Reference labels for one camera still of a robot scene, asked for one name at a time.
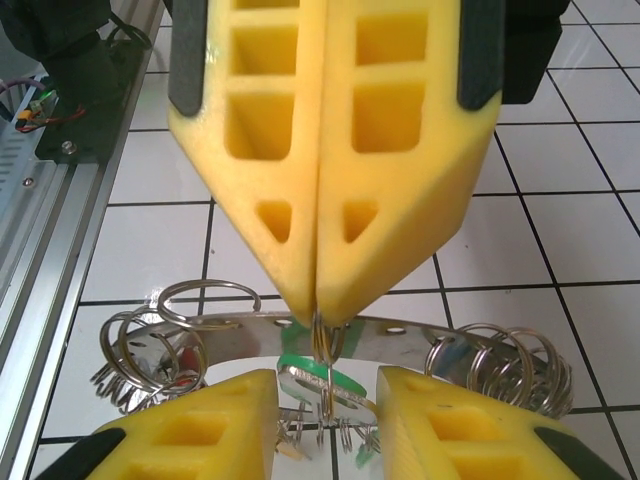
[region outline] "floor tile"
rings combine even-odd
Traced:
[[[582,129],[614,186],[640,188],[640,124],[583,125]]]
[[[557,70],[551,75],[579,122],[640,120],[640,95],[620,70]]]
[[[563,25],[587,23],[584,17],[580,15],[580,12],[578,11],[578,9],[573,3],[569,4],[567,11],[564,13],[564,15],[562,15],[562,17],[560,17],[560,21],[562,22]]]
[[[428,290],[432,288],[440,288],[438,276],[433,264],[433,258],[430,258],[409,275],[404,277],[395,287],[394,290]]]
[[[156,36],[156,42],[153,45],[153,51],[149,58],[147,72],[168,72],[169,58],[171,55],[171,29],[160,28]]]
[[[498,123],[553,123],[572,120],[553,83],[544,76],[530,103],[502,106]]]
[[[169,75],[145,75],[136,110],[131,120],[132,130],[168,130],[167,108]]]
[[[640,238],[615,195],[526,202],[559,282],[640,279]]]
[[[474,198],[460,231],[438,252],[446,287],[548,283],[520,200]]]
[[[311,457],[311,460],[295,461],[285,455],[278,454],[273,460],[273,480],[327,480],[332,478],[330,433],[324,432],[323,450],[316,443],[317,432],[302,433],[300,446]]]
[[[640,68],[627,68],[626,72],[631,77],[631,81],[636,88],[640,90]]]
[[[428,325],[447,326],[444,304],[440,293],[413,293],[385,295],[362,311],[363,315],[407,320]]]
[[[575,3],[591,23],[640,22],[640,5],[635,0],[576,0]]]
[[[616,62],[588,25],[566,25],[549,67],[615,67]]]
[[[127,137],[109,203],[207,201],[209,190],[170,132]]]
[[[208,205],[107,209],[84,301],[147,299],[202,276]]]
[[[530,328],[547,337],[573,370],[574,407],[600,406],[555,289],[455,292],[448,293],[447,299],[456,328],[486,323],[505,328]],[[530,348],[540,346],[539,342],[526,340]]]
[[[563,288],[573,322],[609,405],[640,404],[640,286]]]
[[[623,67],[640,67],[640,25],[596,25],[596,32]]]
[[[628,478],[629,472],[604,413],[569,415],[562,419],[562,423],[611,468]]]
[[[575,125],[498,127],[522,192],[610,190]]]
[[[636,473],[640,472],[640,412],[614,413],[613,421]]]
[[[515,186],[495,138],[491,139],[474,193],[513,193]]]
[[[633,221],[640,226],[640,193],[623,193],[621,196]]]
[[[137,306],[131,305],[78,308],[43,438],[89,435],[121,416],[108,399],[96,396],[96,389],[89,380],[106,363],[100,350],[100,328],[112,315],[135,308]],[[196,304],[179,304],[173,308],[185,315],[197,313]]]
[[[230,280],[252,288],[259,295],[277,295],[264,269],[224,211],[217,207],[213,214],[208,278]],[[224,295],[242,296],[230,290]]]
[[[54,445],[41,445],[38,447],[29,478],[35,480],[38,475],[49,468],[53,462],[60,458],[72,446],[72,443],[61,443]]]

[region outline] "triangular hole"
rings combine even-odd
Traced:
[[[284,201],[260,202],[258,216],[279,243],[286,243],[291,233],[291,205]]]
[[[355,242],[378,215],[378,204],[373,201],[355,201],[344,205],[342,229],[347,243]]]

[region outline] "green plastic disc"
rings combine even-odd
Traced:
[[[286,365],[304,370],[316,377],[320,377],[323,380],[328,380],[329,378],[329,368],[326,365],[316,363],[311,358],[287,353],[278,359],[278,370]],[[355,393],[356,395],[360,395],[361,397],[367,397],[367,390],[362,385],[351,377],[348,377],[335,369],[333,370],[333,384]]]

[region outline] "rectangular hole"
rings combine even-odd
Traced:
[[[294,96],[231,94],[227,100],[225,144],[243,160],[283,160],[291,149]]]
[[[441,441],[490,442],[505,438],[496,420],[478,408],[432,410],[427,416]]]
[[[294,75],[296,27],[243,27],[232,31],[233,75]]]
[[[358,153],[408,152],[420,142],[422,83],[360,86],[353,94],[352,137]]]
[[[300,0],[236,0],[238,10],[259,8],[296,8],[300,6]]]
[[[541,478],[525,471],[525,461],[515,455],[455,456],[451,459],[460,480],[519,480]]]
[[[229,420],[225,415],[211,412],[192,412],[180,415],[167,423],[155,445],[214,446],[217,445]]]
[[[375,15],[357,24],[356,64],[423,61],[427,50],[427,15]]]

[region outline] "black rubber pad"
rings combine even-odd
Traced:
[[[180,0],[173,5],[169,100],[185,117],[202,107],[209,0]]]
[[[576,437],[543,427],[535,432],[580,480],[624,480]]]
[[[83,438],[42,472],[37,480],[85,480],[122,442],[126,433],[111,428]]]
[[[478,111],[502,90],[504,0],[461,0],[458,103]]]

